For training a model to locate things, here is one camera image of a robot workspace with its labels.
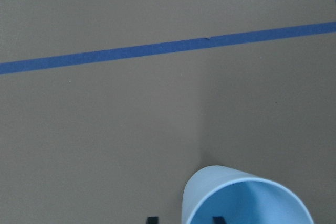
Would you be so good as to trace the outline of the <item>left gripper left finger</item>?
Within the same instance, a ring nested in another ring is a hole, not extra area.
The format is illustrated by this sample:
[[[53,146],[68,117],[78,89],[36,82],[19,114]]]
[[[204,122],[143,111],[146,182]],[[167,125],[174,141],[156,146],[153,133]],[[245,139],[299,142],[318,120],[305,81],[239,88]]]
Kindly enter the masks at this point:
[[[146,224],[159,224],[159,217],[158,216],[147,217]]]

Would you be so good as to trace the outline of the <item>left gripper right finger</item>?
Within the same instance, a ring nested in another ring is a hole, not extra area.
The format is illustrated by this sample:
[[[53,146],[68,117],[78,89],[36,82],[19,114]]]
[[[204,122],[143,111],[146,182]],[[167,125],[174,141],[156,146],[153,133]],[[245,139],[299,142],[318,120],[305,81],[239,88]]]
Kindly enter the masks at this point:
[[[226,224],[226,220],[224,219],[223,216],[214,216],[213,224]]]

